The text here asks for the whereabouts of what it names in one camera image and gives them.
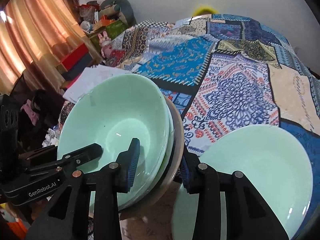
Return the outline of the mint green plate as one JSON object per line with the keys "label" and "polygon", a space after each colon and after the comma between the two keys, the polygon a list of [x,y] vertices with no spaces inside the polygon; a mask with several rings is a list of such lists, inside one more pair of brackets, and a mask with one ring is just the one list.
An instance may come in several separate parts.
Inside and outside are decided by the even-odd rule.
{"label": "mint green plate", "polygon": [[[291,132],[270,125],[246,126],[225,135],[198,156],[218,172],[241,171],[292,239],[312,198],[313,174],[306,147]],[[183,184],[174,204],[174,239],[193,239],[199,197]]]}

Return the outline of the pink bowl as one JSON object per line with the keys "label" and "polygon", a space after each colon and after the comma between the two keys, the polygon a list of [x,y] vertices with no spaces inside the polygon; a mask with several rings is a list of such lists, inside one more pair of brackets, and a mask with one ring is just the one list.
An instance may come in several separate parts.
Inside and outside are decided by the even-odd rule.
{"label": "pink bowl", "polygon": [[125,220],[132,217],[140,217],[144,212],[149,211],[151,207],[158,202],[169,189],[169,186],[178,171],[184,149],[183,124],[181,116],[175,105],[166,96],[164,98],[170,110],[174,127],[172,133],[174,140],[170,158],[167,161],[167,165],[162,173],[161,178],[159,178],[157,181],[157,184],[138,202],[125,209],[122,209],[119,212],[120,220]]}

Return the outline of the green cardboard box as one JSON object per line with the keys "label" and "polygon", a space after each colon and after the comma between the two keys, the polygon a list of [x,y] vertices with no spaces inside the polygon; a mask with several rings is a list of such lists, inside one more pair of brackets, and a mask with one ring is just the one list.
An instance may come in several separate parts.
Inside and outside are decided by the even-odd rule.
{"label": "green cardboard box", "polygon": [[91,40],[91,42],[93,43],[93,45],[95,46],[95,48],[97,50],[100,50],[101,47],[99,45],[98,34],[103,34],[103,31],[106,31],[108,34],[108,37],[111,40],[114,40],[117,36],[119,36],[126,29],[127,29],[127,25],[125,25],[120,20],[116,20],[113,23],[111,23],[105,27],[101,27],[98,30],[91,32],[88,37]]}

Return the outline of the white folded paper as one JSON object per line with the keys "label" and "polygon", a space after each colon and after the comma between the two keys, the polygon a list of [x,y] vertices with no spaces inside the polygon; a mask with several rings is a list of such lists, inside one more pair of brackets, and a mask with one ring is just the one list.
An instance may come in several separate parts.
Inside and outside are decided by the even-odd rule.
{"label": "white folded paper", "polygon": [[101,64],[94,67],[86,67],[79,77],[72,82],[71,86],[67,88],[63,98],[69,102],[77,103],[80,98],[106,79],[126,73],[130,73],[130,71]]}

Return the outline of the white bowl with black spots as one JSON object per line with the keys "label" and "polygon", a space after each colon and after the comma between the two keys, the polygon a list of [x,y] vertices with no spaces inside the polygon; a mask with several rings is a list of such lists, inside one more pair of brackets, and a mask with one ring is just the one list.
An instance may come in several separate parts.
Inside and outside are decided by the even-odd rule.
{"label": "white bowl with black spots", "polygon": [[168,109],[168,117],[169,117],[169,137],[168,137],[168,143],[167,143],[167,149],[163,158],[163,161],[161,163],[161,166],[159,168],[159,171],[157,172],[157,175],[155,176],[155,179],[151,183],[150,187],[148,188],[148,193],[156,186],[156,184],[159,182],[160,178],[162,177],[165,169],[167,168],[167,165],[169,163],[169,159],[172,152],[172,147],[174,144],[174,124],[173,119],[171,116],[170,109]]}

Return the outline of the pink bunny toy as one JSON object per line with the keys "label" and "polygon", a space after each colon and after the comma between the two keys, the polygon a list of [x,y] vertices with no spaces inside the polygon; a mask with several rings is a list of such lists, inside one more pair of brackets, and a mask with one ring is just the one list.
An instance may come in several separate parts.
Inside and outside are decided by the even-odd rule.
{"label": "pink bunny toy", "polygon": [[109,58],[112,52],[112,40],[109,38],[106,31],[98,34],[98,38],[102,57]]}

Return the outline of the red gift box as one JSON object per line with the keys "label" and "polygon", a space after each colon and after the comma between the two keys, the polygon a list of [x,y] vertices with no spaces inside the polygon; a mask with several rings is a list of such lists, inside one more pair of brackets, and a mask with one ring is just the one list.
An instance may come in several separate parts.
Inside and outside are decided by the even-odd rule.
{"label": "red gift box", "polygon": [[66,55],[56,66],[56,69],[66,81],[71,81],[79,76],[92,62],[93,57],[83,43]]}

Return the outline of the yellow round object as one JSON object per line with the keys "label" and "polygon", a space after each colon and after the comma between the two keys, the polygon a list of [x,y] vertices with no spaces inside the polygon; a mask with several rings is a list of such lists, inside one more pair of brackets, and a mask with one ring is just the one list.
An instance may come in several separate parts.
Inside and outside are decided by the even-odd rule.
{"label": "yellow round object", "polygon": [[196,17],[206,14],[219,14],[219,11],[209,5],[201,5],[193,11],[192,16]]}

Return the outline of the patchwork patterned tablecloth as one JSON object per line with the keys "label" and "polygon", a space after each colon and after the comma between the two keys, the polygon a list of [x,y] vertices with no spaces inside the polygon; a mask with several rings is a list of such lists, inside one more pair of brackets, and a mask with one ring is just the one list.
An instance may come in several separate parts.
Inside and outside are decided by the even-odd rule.
{"label": "patchwork patterned tablecloth", "polygon": [[[202,37],[212,38],[204,74],[160,64]],[[175,24],[147,20],[112,42],[107,64],[144,74],[179,110],[184,142],[203,155],[221,137],[248,125],[278,126],[305,148],[313,172],[310,206],[294,239],[319,218],[319,78],[300,61],[288,40],[251,18],[206,14]]]}

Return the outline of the mint green bowl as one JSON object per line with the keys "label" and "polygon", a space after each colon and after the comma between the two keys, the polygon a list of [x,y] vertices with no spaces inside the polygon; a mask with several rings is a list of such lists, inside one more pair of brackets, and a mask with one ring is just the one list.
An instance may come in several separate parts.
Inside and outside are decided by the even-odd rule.
{"label": "mint green bowl", "polygon": [[94,87],[72,108],[62,127],[57,157],[97,143],[102,156],[80,165],[84,173],[99,171],[128,150],[131,140],[140,141],[140,156],[129,193],[118,194],[120,210],[144,197],[163,161],[169,117],[164,95],[147,77],[123,74]]}

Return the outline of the grey plush toy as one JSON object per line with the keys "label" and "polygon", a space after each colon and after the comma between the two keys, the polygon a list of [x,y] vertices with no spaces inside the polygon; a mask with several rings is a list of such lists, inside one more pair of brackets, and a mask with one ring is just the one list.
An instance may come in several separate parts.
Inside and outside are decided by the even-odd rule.
{"label": "grey plush toy", "polygon": [[108,19],[118,19],[127,27],[136,24],[133,9],[128,0],[104,0],[100,4],[99,19],[103,16]]}

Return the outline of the orange curtain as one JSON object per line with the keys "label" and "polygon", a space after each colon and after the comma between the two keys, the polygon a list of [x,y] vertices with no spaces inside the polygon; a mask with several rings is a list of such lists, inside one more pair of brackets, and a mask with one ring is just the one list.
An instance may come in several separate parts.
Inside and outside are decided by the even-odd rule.
{"label": "orange curtain", "polygon": [[24,76],[32,90],[59,91],[57,67],[83,44],[77,22],[79,0],[10,0],[1,9],[1,93]]}

